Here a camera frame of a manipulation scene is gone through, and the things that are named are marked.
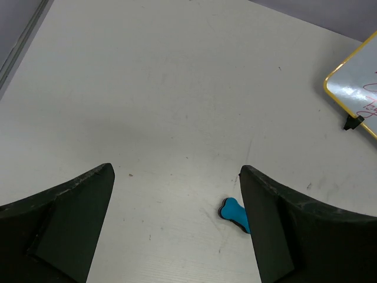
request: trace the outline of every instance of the table surface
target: table surface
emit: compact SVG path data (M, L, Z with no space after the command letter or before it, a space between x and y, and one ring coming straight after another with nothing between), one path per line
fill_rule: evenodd
M322 89L359 44L247 0L55 0L0 101L1 204L111 162L88 282L260 282L217 216L242 165L377 215L376 143Z

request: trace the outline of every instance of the blue object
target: blue object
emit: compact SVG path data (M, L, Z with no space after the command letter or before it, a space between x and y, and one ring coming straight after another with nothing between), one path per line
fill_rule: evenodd
M225 220L232 221L243 232L250 234L249 222L247 221L245 208L239 205L235 198L226 198L219 208L219 216Z

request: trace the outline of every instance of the small whiteboard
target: small whiteboard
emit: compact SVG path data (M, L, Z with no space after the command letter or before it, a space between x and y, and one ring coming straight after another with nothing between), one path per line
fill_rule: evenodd
M377 32L325 80L325 91L377 139Z

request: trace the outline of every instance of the black stand clip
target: black stand clip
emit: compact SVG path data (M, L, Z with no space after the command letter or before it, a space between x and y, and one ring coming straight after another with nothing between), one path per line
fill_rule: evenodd
M363 123L364 120L365 120L364 117L362 117L360 115L357 118L353 118L351 115L348 115L343 129L345 129L346 131L349 130L349 129L354 130L358 127L358 125Z

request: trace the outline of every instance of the gray wall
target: gray wall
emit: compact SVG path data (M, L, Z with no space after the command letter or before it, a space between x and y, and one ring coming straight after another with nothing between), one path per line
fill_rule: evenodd
M377 30L377 0L251 0L355 40Z
M0 68L42 0L0 0Z

